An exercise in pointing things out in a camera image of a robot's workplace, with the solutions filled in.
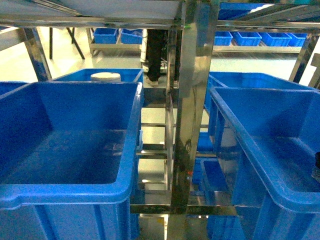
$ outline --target small blue bin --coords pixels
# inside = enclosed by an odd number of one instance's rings
[[[229,46],[232,41],[232,35],[228,31],[215,32],[214,45],[215,46]]]
[[[15,90],[25,84],[27,83],[21,81],[0,81],[0,95],[6,94],[7,92]]]
[[[217,108],[211,100],[210,88],[232,87],[232,88],[262,88],[262,89],[292,89],[292,90],[316,90],[312,87],[303,86],[294,82],[264,73],[255,72],[210,72],[207,84],[204,107],[209,113],[208,134],[212,142],[215,139]]]
[[[121,76],[121,82],[144,82],[144,70],[135,68],[85,68],[79,71],[60,76],[53,81],[55,82],[83,82],[90,81],[92,74],[97,73],[117,73]]]
[[[199,184],[201,179],[203,178],[203,170],[201,164],[203,161],[217,161],[216,158],[210,157],[196,157],[194,161],[193,174],[192,174],[192,183]]]
[[[119,30],[114,28],[97,28],[94,33],[94,43],[115,44],[117,42]]]
[[[207,131],[201,131],[199,133],[198,146],[196,150],[200,153],[212,153],[213,144],[210,140],[210,136]]]
[[[121,42],[123,44],[142,44],[142,29],[122,29]]]
[[[210,240],[246,240],[238,216],[210,215],[206,230]]]
[[[37,82],[0,97],[1,238],[131,238],[142,90]]]
[[[232,32],[238,46],[258,46],[262,37],[257,32]]]
[[[201,165],[201,187],[204,191],[205,203],[216,205],[215,192],[228,192],[225,176],[221,170],[217,158],[207,158],[200,162]]]
[[[262,41],[269,47],[286,47],[291,41],[291,37],[280,32],[260,32]]]
[[[306,33],[288,33],[288,35],[292,38],[289,42],[291,47],[302,47],[307,37]]]
[[[318,239],[320,93],[216,87],[211,96],[218,160],[247,239]]]
[[[232,20],[247,15],[252,9],[263,6],[261,3],[222,2],[218,15],[219,20]]]

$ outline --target stainless steel shelf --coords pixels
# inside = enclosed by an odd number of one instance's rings
[[[298,54],[301,47],[293,46],[214,46],[212,53],[278,53],[278,54]]]

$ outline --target metal post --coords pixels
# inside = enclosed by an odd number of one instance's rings
[[[49,59],[53,58],[53,36],[54,31],[52,27],[49,27]]]
[[[172,163],[173,163],[173,134],[174,134],[174,112],[171,97],[171,91],[174,87],[175,71],[176,71],[176,48],[177,48],[177,30],[168,31],[167,41],[167,75],[165,90],[165,142],[164,146],[167,150],[167,159],[164,164],[164,182],[166,189],[171,189]]]
[[[71,44],[74,44],[75,43],[75,41],[74,41],[74,39],[75,39],[75,27],[73,27],[72,28],[72,38],[71,38]]]
[[[49,81],[52,79],[48,62],[42,47],[40,37],[36,28],[25,28],[24,42],[26,50],[32,62],[35,74],[39,82]]]
[[[311,55],[315,50],[318,39],[319,39],[318,35],[313,35],[313,34],[307,35],[304,41],[304,44],[301,48],[301,51],[296,59],[292,73],[289,77],[290,82],[294,82],[294,83],[300,82],[300,79],[305,72],[305,69],[308,65]]]
[[[74,34],[71,32],[71,30],[70,30],[69,27],[67,27],[66,30],[68,31],[68,33],[69,33],[69,35],[70,35],[70,37],[71,37],[71,39],[72,39],[72,41],[73,41],[73,43],[74,43],[77,51],[78,51],[78,53],[80,54],[81,58],[84,60],[84,59],[85,59],[85,56],[84,56],[84,54],[82,53],[82,51],[81,51],[81,49],[80,49],[80,46],[79,46],[77,40],[75,39]]]
[[[92,28],[87,28],[86,29],[86,35],[88,37],[88,43],[89,43],[89,49],[90,49],[90,53],[93,56],[94,55],[94,50],[91,48],[91,44],[92,44]]]
[[[182,33],[179,99],[170,206],[172,214],[168,219],[167,233],[167,239],[169,240],[186,239],[187,205],[218,12],[218,1],[186,1],[186,27]]]

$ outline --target tiled floor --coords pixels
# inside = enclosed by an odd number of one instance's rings
[[[77,28],[75,38],[84,53],[82,60],[66,29],[53,29],[53,60],[49,60],[49,28],[39,28],[42,45],[53,78],[72,73],[83,68],[141,68],[140,55],[124,51],[113,51],[112,54],[99,53],[92,57],[89,50],[88,38],[84,28]],[[283,79],[288,79],[296,62],[294,54],[216,54],[212,57],[211,71],[221,72],[260,72]],[[301,83],[308,85],[315,67],[308,66]],[[0,52],[0,81],[36,82],[37,78],[23,43]],[[164,88],[166,77],[161,77],[159,87]],[[164,123],[164,109],[143,109],[142,122]],[[208,115],[203,114],[204,124],[208,123]],[[145,143],[160,143],[164,141],[163,128],[143,128]],[[164,164],[161,160],[141,160],[140,177],[152,176],[153,180],[163,180]]]

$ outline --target person's leg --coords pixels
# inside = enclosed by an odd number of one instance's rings
[[[147,75],[147,82],[152,87],[158,86],[158,79],[161,76],[161,53],[164,41],[165,30],[151,29],[148,30],[148,41],[147,41],[147,51],[148,51],[148,67],[149,71]]]

